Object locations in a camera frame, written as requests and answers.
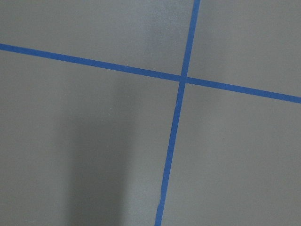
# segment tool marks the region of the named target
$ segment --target blue stripe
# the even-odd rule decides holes
[[[174,145],[175,145],[175,141],[176,141],[178,125],[179,125],[179,120],[180,120],[180,114],[181,114],[182,102],[183,102],[185,85],[186,85],[186,77],[187,77],[188,68],[189,68],[193,38],[194,38],[194,33],[195,33],[196,25],[197,25],[199,5],[200,5],[200,0],[195,0],[194,4],[193,4],[192,14],[191,14],[186,49],[185,49],[183,65],[182,65],[181,80],[179,83],[178,94],[177,94],[177,101],[176,101],[176,105],[174,108],[174,117],[173,117],[172,127],[171,127],[171,131],[170,131],[170,138],[169,138],[169,143],[168,143],[166,161],[165,161],[165,166],[164,166],[164,171],[163,171],[163,178],[162,178],[162,185],[161,185],[161,198],[160,198],[160,202],[159,202],[159,205],[157,208],[155,226],[161,226],[162,218],[163,218],[164,205],[165,205],[167,189],[168,189],[168,182],[169,182],[169,177],[170,177],[170,170],[171,170],[171,165],[172,165],[173,155],[174,155]]]
[[[129,66],[125,66],[125,65],[111,64],[111,63],[107,63],[107,62],[103,62],[103,61],[90,60],[90,59],[86,59],[86,58],[80,58],[80,57],[76,57],[76,56],[68,56],[68,55],[63,55],[63,54],[58,54],[58,53],[51,53],[51,52],[46,52],[46,51],[41,51],[41,50],[36,50],[36,49],[31,49],[31,48],[23,48],[23,47],[11,46],[11,45],[6,45],[6,44],[0,43],[0,49],[9,51],[9,52],[27,54],[27,55],[31,55],[31,56],[43,57],[43,58],[48,58],[48,59],[53,59],[53,60],[60,60],[60,61],[80,64],[80,65],[100,67],[100,68],[105,68],[105,69],[110,69],[110,70],[115,70],[115,71],[120,71],[120,72],[127,72],[127,73],[132,73],[132,74],[139,74],[139,75],[154,77],[154,78],[160,78],[160,79],[166,79],[166,80],[172,80],[172,81],[180,80],[180,76],[175,75],[175,74],[156,72],[156,71],[151,71],[151,70],[146,70],[146,69],[141,69],[141,68],[136,68],[136,67],[129,67]]]
[[[301,97],[296,97],[296,96],[291,96],[291,95],[286,95],[286,94],[281,94],[281,93],[274,93],[274,92],[264,91],[264,90],[260,90],[260,89],[235,86],[235,85],[230,85],[230,84],[225,84],[225,83],[220,83],[220,82],[215,82],[215,81],[207,81],[207,80],[195,79],[195,78],[189,78],[189,77],[186,78],[186,82],[189,84],[194,84],[194,85],[199,85],[199,86],[206,86],[206,87],[211,87],[211,88],[215,88],[215,89],[229,90],[229,91],[238,92],[238,93],[246,93],[246,94],[250,94],[250,95],[255,95],[255,96],[260,96],[260,97],[268,97],[268,98],[272,98],[272,99],[284,100],[284,101],[301,104]]]

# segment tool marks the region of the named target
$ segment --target blue line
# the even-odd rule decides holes
[[[194,33],[197,25],[199,5],[200,5],[200,0],[195,0],[193,4],[192,14],[191,14],[186,49],[185,49],[183,65],[182,65],[181,80],[179,83],[178,94],[177,94],[177,101],[174,108],[174,117],[171,126],[167,155],[166,155],[165,166],[163,171],[163,178],[162,178],[162,185],[161,185],[161,198],[157,208],[155,226],[161,226],[162,218],[163,218],[164,205],[165,205],[168,182],[170,177],[170,170],[171,170],[171,165],[172,165],[173,155],[174,155],[174,145],[175,145],[178,126],[179,126],[193,38],[194,38]]]
[[[296,96],[291,96],[291,95],[286,95],[286,94],[281,94],[281,93],[274,93],[274,92],[264,91],[264,90],[260,90],[260,89],[235,86],[235,85],[230,85],[230,84],[225,84],[225,83],[220,83],[220,82],[215,82],[215,81],[207,81],[207,80],[202,80],[202,79],[195,79],[195,78],[190,78],[190,77],[186,78],[186,82],[189,84],[194,84],[194,85],[199,85],[199,86],[206,86],[206,87],[211,87],[211,88],[215,88],[215,89],[229,90],[229,91],[238,92],[238,93],[246,93],[249,95],[267,97],[267,98],[284,100],[284,101],[301,104],[301,97],[296,97]]]
[[[51,52],[46,52],[46,51],[41,51],[41,50],[36,50],[31,48],[11,46],[11,45],[1,44],[1,43],[0,43],[0,49],[9,52],[21,53],[21,54],[26,54],[26,55],[36,56],[36,57],[53,59],[53,60],[60,60],[60,61],[80,64],[80,65],[100,67],[100,68],[105,68],[105,69],[110,69],[110,70],[115,70],[120,72],[139,74],[139,75],[172,80],[172,81],[179,81],[181,78],[179,75],[175,75],[175,74],[156,72],[156,71],[151,71],[151,70],[146,70],[146,69],[141,69],[136,67],[129,67],[125,65],[111,64],[103,61],[90,60],[90,59],[80,58],[76,56],[68,56],[68,55],[51,53]]]

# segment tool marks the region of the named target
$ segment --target gray floor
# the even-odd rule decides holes
[[[180,74],[192,4],[0,1],[0,43]],[[300,10],[203,0],[188,76],[301,96]],[[0,51],[0,225],[154,225],[177,89]],[[300,112],[186,85],[162,226],[299,225]]]

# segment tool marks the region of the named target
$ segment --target concrete floor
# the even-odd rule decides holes
[[[193,1],[2,1],[0,43],[181,74]],[[189,77],[301,96],[301,2],[203,0]],[[178,82],[0,51],[0,226],[153,226]],[[301,222],[301,104],[186,85],[162,226]]]

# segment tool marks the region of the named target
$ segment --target floor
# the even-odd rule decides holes
[[[0,2],[0,225],[298,225],[300,12]]]

